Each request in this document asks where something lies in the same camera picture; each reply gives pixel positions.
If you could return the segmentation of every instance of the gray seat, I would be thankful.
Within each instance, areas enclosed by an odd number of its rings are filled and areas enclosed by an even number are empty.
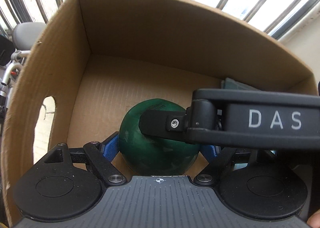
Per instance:
[[[43,22],[24,22],[17,24],[13,30],[12,42],[17,50],[30,50],[44,30]]]

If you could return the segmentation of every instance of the green ball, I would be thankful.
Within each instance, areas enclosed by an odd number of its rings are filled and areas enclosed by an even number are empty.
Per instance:
[[[139,120],[147,109],[185,111],[163,99],[150,99],[132,107],[119,131],[119,150],[124,161],[138,175],[182,175],[195,162],[200,146],[143,135]]]

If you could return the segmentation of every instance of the gray plastic surface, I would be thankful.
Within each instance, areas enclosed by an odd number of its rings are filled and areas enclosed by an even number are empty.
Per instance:
[[[186,176],[134,176],[107,189],[97,205],[83,215],[56,223],[22,219],[16,228],[302,228],[298,217],[265,222],[246,219],[225,207],[211,188],[190,183]]]
[[[17,24],[13,30],[12,42],[17,50],[30,50],[45,29],[43,22],[25,22]]]

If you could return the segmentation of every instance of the white wall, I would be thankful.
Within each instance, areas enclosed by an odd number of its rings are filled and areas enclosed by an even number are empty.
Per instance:
[[[320,81],[320,3],[279,41],[301,58]]]

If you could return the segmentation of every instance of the silver screw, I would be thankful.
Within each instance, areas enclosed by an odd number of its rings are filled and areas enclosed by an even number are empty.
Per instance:
[[[197,176],[197,179],[200,182],[210,182],[212,180],[212,176],[208,174],[200,174]]]
[[[124,176],[123,175],[111,175],[108,177],[108,180],[111,182],[111,183],[119,183],[121,181],[124,181]]]
[[[179,121],[177,120],[177,119],[173,119],[172,121],[171,121],[171,127],[172,128],[177,128],[178,127],[178,125],[179,125]]]

